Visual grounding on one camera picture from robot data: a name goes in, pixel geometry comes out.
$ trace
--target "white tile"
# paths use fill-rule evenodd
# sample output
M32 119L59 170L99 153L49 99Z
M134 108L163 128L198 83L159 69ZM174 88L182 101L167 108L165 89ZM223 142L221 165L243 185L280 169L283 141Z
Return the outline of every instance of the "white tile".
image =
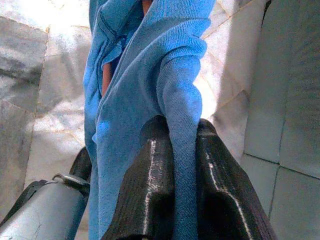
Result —
M38 89L25 80L0 75L0 99L32 113L36 110Z
M215 98L215 109L222 107L243 90L229 71L209 51L205 53L200 63L200 74L211 88Z
M90 31L68 27L69 35L50 35L45 57L34 131L83 131L83 75Z
M320 1L299 2L295 28L290 28L294 36L280 145L281 166L315 178L320 178L319 13Z
M70 134L82 145L85 146L85 130L71 131Z
M281 167L270 222L279 240L320 239L320 179Z
M49 0L1 0L0 16L45 31L54 16L54 8Z
M24 187L33 181L50 180L69 170L83 146L64 132L34 132Z
M88 27L52 24L48 34L48 44L45 55L82 54L87 60L91 45L91 32Z
M46 31L50 24L89 26L89 0L1 0L0 16Z
M268 216L274 194L279 165L243 154L240 165L248 175L265 214Z
M264 8L253 0L206 38L208 50L250 92Z
M202 113L201 118L207 119L217 109L217 96L212 92L207 81L199 74L193 84L201 93L202 98Z
M278 163L286 117L298 1L274 1L266 15L254 67L245 152Z
M205 39L208 35L210 35L219 25L225 22L229 16L226 14L226 11L221 7L221 5L216 2L209 15L209 18L211 20L211 24L202 34L202 39Z
M0 222L21 194L34 114L0 100Z
M242 91L209 119L219 137L238 162L244 152L248 106L248 97Z
M225 9L229 16L234 15L236 12L241 10L251 1L254 0L217 0L218 3Z

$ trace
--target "gray metal cylinder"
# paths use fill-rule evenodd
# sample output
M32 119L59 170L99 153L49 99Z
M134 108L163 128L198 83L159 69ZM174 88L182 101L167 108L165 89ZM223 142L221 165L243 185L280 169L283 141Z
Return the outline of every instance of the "gray metal cylinder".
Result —
M79 183L79 178L57 176L62 181L46 183L4 223L0 240L74 240L88 194L69 184ZM80 182L90 186L81 178Z

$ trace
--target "tiled floor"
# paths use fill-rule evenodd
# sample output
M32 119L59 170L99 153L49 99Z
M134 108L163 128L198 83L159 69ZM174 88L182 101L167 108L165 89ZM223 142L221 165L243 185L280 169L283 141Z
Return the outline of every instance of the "tiled floor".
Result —
M239 159L265 0L217 0L195 85ZM0 8L0 220L33 180L67 172L84 145L89 0L3 0ZM76 240L88 239L88 214Z
M84 146L88 9L88 0L1 3L0 220L29 183L67 173ZM87 212L75 239L88 239Z

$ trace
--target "blue fabric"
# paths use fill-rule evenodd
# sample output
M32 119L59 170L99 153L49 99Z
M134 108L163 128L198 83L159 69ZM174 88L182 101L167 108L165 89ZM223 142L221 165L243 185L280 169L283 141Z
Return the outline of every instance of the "blue fabric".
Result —
M123 176L149 119L167 119L174 153L175 240L197 239L195 140L202 99L193 81L214 0L92 0L92 46L84 73L85 144L92 161L89 239L112 220ZM102 65L121 54L102 97Z

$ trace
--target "skin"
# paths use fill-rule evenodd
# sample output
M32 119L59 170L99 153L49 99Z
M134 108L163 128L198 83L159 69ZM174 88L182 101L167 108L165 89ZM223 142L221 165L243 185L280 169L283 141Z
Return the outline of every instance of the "skin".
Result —
M146 15L153 0L142 0L142 9L143 9L143 14ZM103 70L102 70L102 96L105 95L108 86L111 82L112 79L112 66L111 62L106 63L103 65Z

